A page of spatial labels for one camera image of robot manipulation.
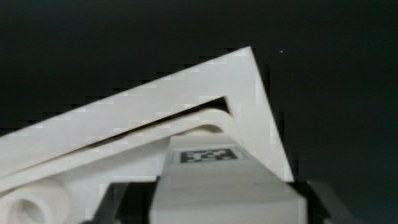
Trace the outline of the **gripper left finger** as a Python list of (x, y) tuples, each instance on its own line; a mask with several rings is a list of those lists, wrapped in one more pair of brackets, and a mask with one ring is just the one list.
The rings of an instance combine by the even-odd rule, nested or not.
[(86, 224), (148, 224), (154, 182), (111, 183)]

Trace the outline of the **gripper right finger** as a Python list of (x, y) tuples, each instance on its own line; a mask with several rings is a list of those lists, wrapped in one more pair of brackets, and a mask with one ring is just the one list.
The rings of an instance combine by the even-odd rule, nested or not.
[(324, 182), (296, 181), (292, 188), (307, 199), (307, 224), (362, 224)]

